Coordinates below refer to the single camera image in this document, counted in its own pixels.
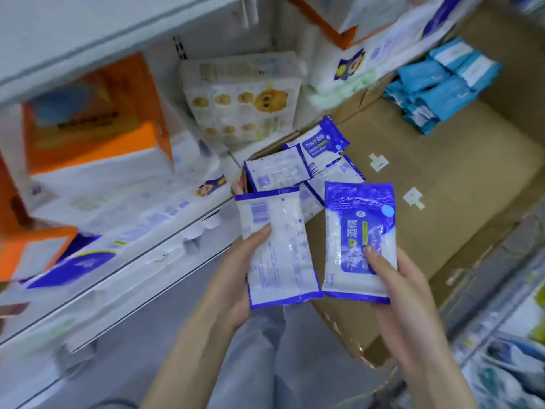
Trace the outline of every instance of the gray floor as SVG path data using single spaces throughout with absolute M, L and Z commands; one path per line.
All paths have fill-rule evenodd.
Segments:
M 106 398 L 140 403 L 217 265 L 201 268 L 100 337 L 90 364 L 40 409 L 86 409 Z M 342 402 L 368 395 L 387 372 L 352 360 L 310 304 L 290 306 L 285 316 L 276 373 L 301 409 L 367 407 L 369 396 Z

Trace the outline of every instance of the orange and white box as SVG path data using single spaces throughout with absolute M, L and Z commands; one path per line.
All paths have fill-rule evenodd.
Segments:
M 51 227 L 28 217 L 0 158 L 0 281 L 49 270 L 76 235 L 76 227 Z
M 59 196 L 99 194 L 174 172 L 141 54 L 25 103 L 24 142 L 28 173 Z

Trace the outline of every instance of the cartoon character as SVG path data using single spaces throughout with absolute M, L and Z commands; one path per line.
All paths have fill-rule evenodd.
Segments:
M 351 59 L 339 61 L 339 66 L 337 66 L 337 73 L 335 74 L 334 80 L 346 80 L 348 77 L 354 75 L 356 70 L 360 68 L 361 64 L 365 60 L 365 50 L 361 49 L 358 53 L 354 54 Z
M 255 130 L 255 124 L 254 123 L 246 123 L 246 124 L 242 125 L 240 128 L 244 132 L 251 132 L 252 130 Z
M 253 105 L 260 112 L 274 113 L 284 109 L 287 101 L 288 94 L 285 91 L 269 89 L 261 92 Z
M 208 103 L 208 99 L 206 97 L 195 97 L 191 101 L 191 104 L 194 107 L 208 107 L 210 103 Z
M 214 98 L 214 102 L 216 102 L 218 105 L 227 106 L 231 104 L 231 95 L 228 95 L 227 93 L 222 93 L 221 95 L 218 95 Z
M 224 175 L 222 175 L 220 178 L 206 181 L 204 184 L 199 186 L 199 189 L 197 189 L 195 195 L 197 195 L 198 197 L 210 195 L 212 192 L 214 192 L 220 186 L 225 185 L 226 183 L 227 180 L 225 179 Z
M 241 93 L 238 95 L 238 101 L 240 103 L 250 103 L 253 100 L 253 93 L 250 93 L 249 91 L 245 91 L 244 93 Z

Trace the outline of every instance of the person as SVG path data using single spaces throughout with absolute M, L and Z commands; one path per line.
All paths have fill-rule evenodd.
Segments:
M 250 260 L 270 233 L 267 225 L 246 240 L 239 238 L 224 254 L 221 266 L 149 388 L 142 409 L 207 407 L 231 339 L 250 316 L 246 287 Z M 426 277 L 401 249 L 397 251 L 399 271 L 374 248 L 367 246 L 364 253 L 391 299 L 390 305 L 372 307 L 384 341 L 404 375 L 413 406 L 476 409 L 467 381 L 450 352 Z M 255 364 L 250 369 L 255 371 L 247 373 L 250 380 L 264 370 Z M 245 387 L 254 384 L 249 381 Z M 219 407 L 260 408 L 230 406 L 225 401 Z M 264 407 L 273 406 L 267 403 Z

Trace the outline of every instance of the barcode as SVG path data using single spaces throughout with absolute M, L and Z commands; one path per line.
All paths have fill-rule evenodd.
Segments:
M 258 224 L 260 222 L 270 222 L 267 204 L 252 204 L 252 216 L 254 224 Z

